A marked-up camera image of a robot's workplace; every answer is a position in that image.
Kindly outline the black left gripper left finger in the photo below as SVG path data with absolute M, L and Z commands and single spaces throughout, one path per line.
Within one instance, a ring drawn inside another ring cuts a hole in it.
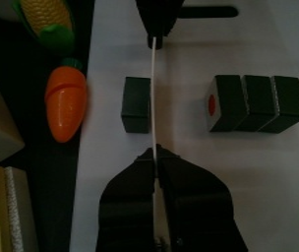
M 96 252 L 155 252 L 154 183 L 148 149 L 114 177 L 103 192 Z

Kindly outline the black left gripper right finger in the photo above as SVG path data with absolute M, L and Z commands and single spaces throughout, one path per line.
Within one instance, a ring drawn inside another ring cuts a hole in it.
M 162 147 L 158 171 L 173 252 L 249 252 L 222 180 Z

